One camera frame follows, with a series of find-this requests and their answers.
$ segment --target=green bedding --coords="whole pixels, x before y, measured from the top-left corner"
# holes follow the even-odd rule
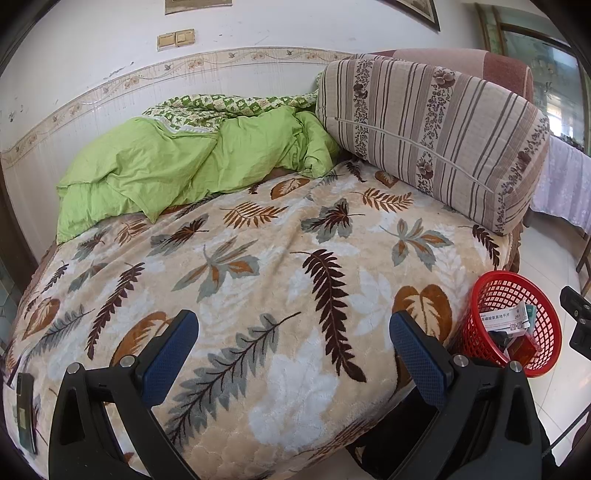
[[[57,243],[104,218],[198,202],[261,181],[274,167],[320,177],[338,145],[307,108],[315,94],[168,100],[110,130],[74,159],[57,185]]]

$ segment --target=light switch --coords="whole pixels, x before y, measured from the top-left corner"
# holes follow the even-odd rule
[[[174,47],[184,47],[195,43],[195,30],[179,30],[158,36],[158,51]]]

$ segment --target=leaf-patterned blanket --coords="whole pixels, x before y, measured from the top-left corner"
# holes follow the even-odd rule
[[[61,245],[23,298],[7,366],[35,377],[39,453],[24,454],[46,477],[68,364],[112,365],[190,309],[199,338],[154,415],[201,478],[286,478],[411,388],[388,336],[392,311],[447,343],[471,286],[505,265],[511,242],[356,161],[175,207],[154,225],[105,220]],[[18,444],[14,385],[4,404]]]

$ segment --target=blanket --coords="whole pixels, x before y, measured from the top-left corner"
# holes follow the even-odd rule
[[[35,378],[38,455],[24,455],[47,477],[68,364],[113,365],[189,309],[199,338],[156,419],[201,478],[287,478],[368,431],[412,387],[391,313],[408,310],[447,345],[470,288],[508,262],[511,243],[357,161],[209,196],[153,225],[142,213],[104,220],[60,245],[21,302],[7,367]],[[4,385],[4,406],[18,444],[14,388]]]
[[[316,96],[185,96],[113,128],[78,153],[57,185],[57,242],[124,213],[154,223],[171,205],[244,188],[274,167],[326,174],[339,147],[306,111]]]

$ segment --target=white lace tablecloth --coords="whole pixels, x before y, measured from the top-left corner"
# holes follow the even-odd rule
[[[530,208],[562,217],[591,233],[591,158],[556,137]]]

